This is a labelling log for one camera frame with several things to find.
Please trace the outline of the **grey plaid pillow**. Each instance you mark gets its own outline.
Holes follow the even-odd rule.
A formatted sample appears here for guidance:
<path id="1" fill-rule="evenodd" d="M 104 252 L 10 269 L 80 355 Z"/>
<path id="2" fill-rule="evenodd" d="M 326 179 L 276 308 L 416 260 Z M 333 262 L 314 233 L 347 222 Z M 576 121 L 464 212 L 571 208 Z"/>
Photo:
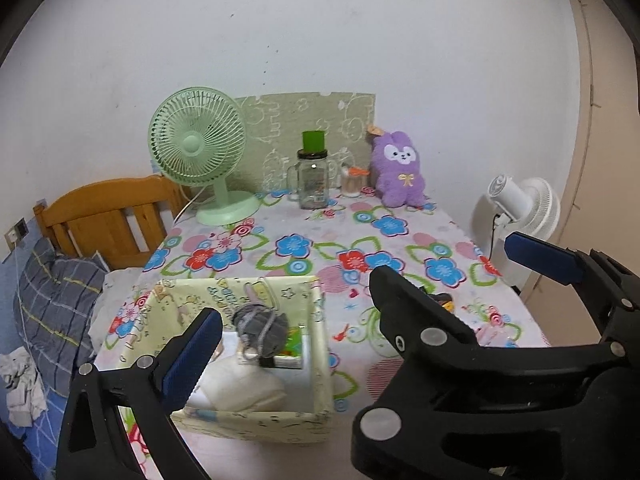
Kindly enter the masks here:
<path id="1" fill-rule="evenodd" d="M 13 301 L 15 324 L 43 385 L 66 398 L 78 367 L 94 356 L 89 328 L 107 266 L 99 255 L 73 258 L 47 237 L 29 253 Z"/>

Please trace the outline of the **green snack packet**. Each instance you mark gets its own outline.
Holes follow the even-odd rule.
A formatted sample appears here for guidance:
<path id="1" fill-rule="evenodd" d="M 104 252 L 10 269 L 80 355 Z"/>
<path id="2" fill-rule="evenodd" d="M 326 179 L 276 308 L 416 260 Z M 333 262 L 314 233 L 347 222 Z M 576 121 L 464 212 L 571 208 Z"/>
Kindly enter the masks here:
<path id="1" fill-rule="evenodd" d="M 273 357 L 275 368 L 301 370 L 304 367 L 304 335 L 300 326 L 288 331 L 282 350 Z"/>

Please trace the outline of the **beige door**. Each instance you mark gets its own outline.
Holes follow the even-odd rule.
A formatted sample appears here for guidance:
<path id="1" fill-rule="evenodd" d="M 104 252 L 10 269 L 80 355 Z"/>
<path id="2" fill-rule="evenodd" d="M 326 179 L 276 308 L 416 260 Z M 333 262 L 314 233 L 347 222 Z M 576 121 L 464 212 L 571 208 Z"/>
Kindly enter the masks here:
<path id="1" fill-rule="evenodd" d="M 544 176 L 560 191 L 552 242 L 603 250 L 639 269 L 639 53 L 604 0 L 538 0 L 557 23 L 526 21 L 518 65 Z"/>

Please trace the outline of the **toothpick jar orange lid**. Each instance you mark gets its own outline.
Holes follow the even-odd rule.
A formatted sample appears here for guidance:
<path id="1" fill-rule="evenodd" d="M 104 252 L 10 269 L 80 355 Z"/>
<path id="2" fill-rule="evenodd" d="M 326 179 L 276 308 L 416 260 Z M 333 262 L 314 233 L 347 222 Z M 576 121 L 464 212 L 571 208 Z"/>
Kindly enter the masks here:
<path id="1" fill-rule="evenodd" d="M 355 198 L 367 185 L 370 171 L 357 166 L 341 166 L 341 193 L 346 197 Z"/>

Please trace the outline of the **green patterned wall board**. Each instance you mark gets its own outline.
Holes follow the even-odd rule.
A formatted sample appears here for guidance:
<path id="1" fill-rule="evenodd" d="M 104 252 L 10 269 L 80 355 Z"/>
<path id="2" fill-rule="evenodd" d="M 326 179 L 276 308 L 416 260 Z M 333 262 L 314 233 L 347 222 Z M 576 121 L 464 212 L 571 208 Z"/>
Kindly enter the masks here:
<path id="1" fill-rule="evenodd" d="M 334 188 L 341 166 L 366 168 L 375 95 L 358 92 L 294 92 L 241 96 L 246 128 L 243 157 L 227 179 L 232 190 L 273 192 L 286 188 L 286 170 L 297 162 L 305 131 L 322 131 Z"/>

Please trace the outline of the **glass mason jar mug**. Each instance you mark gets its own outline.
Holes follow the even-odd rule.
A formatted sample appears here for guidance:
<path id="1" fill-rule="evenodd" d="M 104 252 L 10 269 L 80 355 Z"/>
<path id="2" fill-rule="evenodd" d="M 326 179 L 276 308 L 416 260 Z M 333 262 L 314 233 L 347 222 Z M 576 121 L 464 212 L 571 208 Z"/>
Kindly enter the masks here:
<path id="1" fill-rule="evenodd" d="M 302 132 L 302 147 L 286 170 L 288 197 L 306 210 L 324 209 L 330 200 L 329 152 L 323 130 Z"/>

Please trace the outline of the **white standing fan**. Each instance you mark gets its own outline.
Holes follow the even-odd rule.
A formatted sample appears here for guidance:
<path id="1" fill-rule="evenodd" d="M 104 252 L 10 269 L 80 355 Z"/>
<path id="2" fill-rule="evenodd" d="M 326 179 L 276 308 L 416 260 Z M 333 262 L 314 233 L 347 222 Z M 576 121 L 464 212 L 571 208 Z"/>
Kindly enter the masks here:
<path id="1" fill-rule="evenodd" d="M 491 231 L 490 256 L 503 281 L 520 292 L 532 274 L 506 256 L 506 238 L 513 232 L 548 240 L 560 221 L 560 199 L 551 185 L 540 177 L 516 182 L 498 174 L 488 185 L 488 200 L 497 217 Z"/>

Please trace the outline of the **grey drawstring pouch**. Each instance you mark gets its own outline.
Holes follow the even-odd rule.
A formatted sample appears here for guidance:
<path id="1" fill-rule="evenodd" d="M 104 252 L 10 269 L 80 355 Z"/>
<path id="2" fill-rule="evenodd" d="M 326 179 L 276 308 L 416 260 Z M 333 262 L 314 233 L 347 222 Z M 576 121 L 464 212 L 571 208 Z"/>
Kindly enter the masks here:
<path id="1" fill-rule="evenodd" d="M 273 302 L 264 281 L 246 283 L 243 289 L 247 300 L 232 315 L 240 361 L 273 368 L 288 342 L 288 316 Z"/>

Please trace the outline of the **yellow fabric storage box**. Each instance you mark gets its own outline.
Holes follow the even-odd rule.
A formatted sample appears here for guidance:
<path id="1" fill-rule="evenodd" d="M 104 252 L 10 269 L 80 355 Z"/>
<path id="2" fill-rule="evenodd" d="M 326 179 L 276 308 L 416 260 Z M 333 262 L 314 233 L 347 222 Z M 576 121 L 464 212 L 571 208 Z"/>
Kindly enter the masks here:
<path id="1" fill-rule="evenodd" d="M 301 370 L 262 367 L 280 378 L 286 400 L 277 411 L 220 412 L 186 406 L 172 415 L 184 430 L 242 440 L 281 443 L 319 443 L 330 434 L 333 391 L 329 348 L 324 325 L 323 294 L 318 278 L 190 278 L 156 283 L 134 318 L 114 364 L 131 365 L 149 354 L 157 356 L 173 336 L 186 328 L 205 308 L 216 310 L 222 321 L 219 350 L 210 362 L 238 355 L 238 336 L 232 325 L 234 311 L 247 300 L 243 286 L 264 281 L 290 329 L 300 326 L 304 335 L 304 367 Z"/>

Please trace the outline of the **wall power socket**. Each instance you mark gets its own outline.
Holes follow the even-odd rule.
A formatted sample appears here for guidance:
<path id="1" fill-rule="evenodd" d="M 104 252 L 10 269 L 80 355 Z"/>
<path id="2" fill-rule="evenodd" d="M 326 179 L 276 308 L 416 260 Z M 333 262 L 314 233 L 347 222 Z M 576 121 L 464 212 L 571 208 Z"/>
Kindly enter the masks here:
<path id="1" fill-rule="evenodd" d="M 17 245 L 21 244 L 24 237 L 28 234 L 27 222 L 24 218 L 18 220 L 8 232 L 4 233 L 4 239 L 9 247 L 9 252 L 13 252 Z"/>

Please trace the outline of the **pink paper packet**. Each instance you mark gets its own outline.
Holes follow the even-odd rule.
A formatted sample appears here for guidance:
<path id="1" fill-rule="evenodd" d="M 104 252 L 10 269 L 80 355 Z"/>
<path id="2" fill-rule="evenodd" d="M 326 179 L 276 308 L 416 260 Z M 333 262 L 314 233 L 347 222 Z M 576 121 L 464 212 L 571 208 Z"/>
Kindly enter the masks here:
<path id="1" fill-rule="evenodd" d="M 484 324 L 475 332 L 477 342 L 483 347 L 516 348 L 521 330 L 516 325 Z"/>

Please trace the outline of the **floral tablecloth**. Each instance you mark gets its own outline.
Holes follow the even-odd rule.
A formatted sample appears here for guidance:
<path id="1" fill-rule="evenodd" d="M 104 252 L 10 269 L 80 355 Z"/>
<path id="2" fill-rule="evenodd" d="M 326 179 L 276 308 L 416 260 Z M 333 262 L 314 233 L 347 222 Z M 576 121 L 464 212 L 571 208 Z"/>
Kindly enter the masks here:
<path id="1" fill-rule="evenodd" d="M 208 228 L 182 218 L 141 267 L 136 286 L 104 333 L 102 370 L 134 327 L 154 285 L 190 278 L 318 278 L 329 348 L 333 416 L 319 443 L 213 437 L 181 429 L 205 469 L 218 479 L 352 479 L 350 426 L 393 377 L 400 357 L 380 332 L 369 276 L 389 266 L 429 292 L 446 292 L 454 314 L 474 332 L 484 324 L 521 330 L 518 347 L 546 337 L 499 271 L 433 203 L 388 209 L 371 196 L 335 196 L 306 211 L 282 192 L 262 196 L 256 214 Z"/>

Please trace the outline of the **green desk fan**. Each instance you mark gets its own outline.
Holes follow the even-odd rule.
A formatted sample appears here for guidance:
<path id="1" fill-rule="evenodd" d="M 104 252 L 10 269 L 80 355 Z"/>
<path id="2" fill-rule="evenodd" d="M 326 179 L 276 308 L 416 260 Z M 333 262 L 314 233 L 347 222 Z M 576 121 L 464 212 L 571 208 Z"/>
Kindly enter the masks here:
<path id="1" fill-rule="evenodd" d="M 203 226 L 239 222 L 258 211 L 255 194 L 227 186 L 245 145 L 239 105 L 208 87 L 184 88 L 168 96 L 148 129 L 150 155 L 163 176 L 207 195 L 195 206 L 195 219 Z"/>

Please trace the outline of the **purple plush bunny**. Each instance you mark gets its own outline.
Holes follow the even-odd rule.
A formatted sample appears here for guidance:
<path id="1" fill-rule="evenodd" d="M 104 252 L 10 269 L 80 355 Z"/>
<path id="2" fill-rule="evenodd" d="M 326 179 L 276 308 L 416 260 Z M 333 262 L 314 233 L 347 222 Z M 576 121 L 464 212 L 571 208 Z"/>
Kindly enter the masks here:
<path id="1" fill-rule="evenodd" d="M 372 136 L 371 168 L 375 191 L 387 208 L 425 204 L 425 179 L 420 156 L 408 134 L 382 132 Z"/>

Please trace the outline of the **white tissue pack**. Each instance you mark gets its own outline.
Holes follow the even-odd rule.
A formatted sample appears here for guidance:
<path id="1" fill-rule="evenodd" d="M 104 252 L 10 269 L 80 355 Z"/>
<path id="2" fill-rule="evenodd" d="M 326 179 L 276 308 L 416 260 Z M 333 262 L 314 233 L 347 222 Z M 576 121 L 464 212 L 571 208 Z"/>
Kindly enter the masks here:
<path id="1" fill-rule="evenodd" d="M 188 405 L 220 412 L 277 411 L 285 400 L 280 378 L 232 356 L 207 364 Z"/>

